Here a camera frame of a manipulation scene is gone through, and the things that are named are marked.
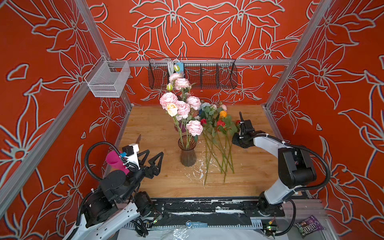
wire basket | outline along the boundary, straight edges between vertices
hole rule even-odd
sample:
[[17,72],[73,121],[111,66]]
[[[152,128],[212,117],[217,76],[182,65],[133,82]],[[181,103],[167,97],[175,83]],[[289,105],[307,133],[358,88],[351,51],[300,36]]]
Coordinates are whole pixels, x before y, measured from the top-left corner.
[[110,67],[104,56],[97,61],[85,77],[88,87],[95,97],[118,98],[124,89],[131,70],[126,61],[122,68]]
[[[168,62],[176,58],[149,59],[148,81],[151,89],[166,89],[169,83]],[[184,75],[197,89],[231,89],[237,86],[235,59],[188,58],[184,64]]]

pink cup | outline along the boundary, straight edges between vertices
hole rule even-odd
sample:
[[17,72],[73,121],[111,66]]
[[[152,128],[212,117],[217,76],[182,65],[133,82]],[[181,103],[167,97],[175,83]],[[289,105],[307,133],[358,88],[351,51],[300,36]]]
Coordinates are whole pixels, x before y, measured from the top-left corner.
[[122,164],[122,160],[117,155],[115,151],[108,153],[105,161],[115,169],[122,170],[126,175],[129,173],[129,170],[125,168],[125,165]]

blue tag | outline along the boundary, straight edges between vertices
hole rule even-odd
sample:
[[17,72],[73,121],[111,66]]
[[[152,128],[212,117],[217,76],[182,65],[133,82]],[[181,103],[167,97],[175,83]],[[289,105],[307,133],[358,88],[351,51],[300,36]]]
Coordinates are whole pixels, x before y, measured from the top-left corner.
[[208,223],[206,222],[192,222],[192,221],[187,221],[185,223],[185,225],[188,227],[188,228],[191,228],[191,227],[208,227]]
[[184,72],[184,63],[182,63],[182,62],[177,62],[176,64],[177,64],[177,65],[179,66],[179,68],[180,68],[180,70],[177,71],[177,73]]

snack package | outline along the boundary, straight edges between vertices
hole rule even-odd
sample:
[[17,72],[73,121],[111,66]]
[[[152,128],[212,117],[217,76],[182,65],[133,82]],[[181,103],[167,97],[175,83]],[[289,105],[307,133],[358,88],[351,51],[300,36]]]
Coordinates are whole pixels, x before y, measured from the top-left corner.
[[325,230],[325,228],[319,223],[319,221],[314,217],[310,216],[302,222],[296,223],[295,226],[299,229],[302,238],[305,238],[306,235],[319,230]]

black wire basket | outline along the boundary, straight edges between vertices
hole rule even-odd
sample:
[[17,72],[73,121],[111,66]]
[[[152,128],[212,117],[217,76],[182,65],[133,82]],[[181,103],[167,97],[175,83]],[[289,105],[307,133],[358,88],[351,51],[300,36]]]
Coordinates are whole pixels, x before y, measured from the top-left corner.
[[[151,89],[166,89],[169,83],[168,61],[174,59],[149,59],[148,81]],[[184,64],[185,78],[194,84],[195,89],[231,89],[237,86],[235,59],[188,58],[179,61]]]

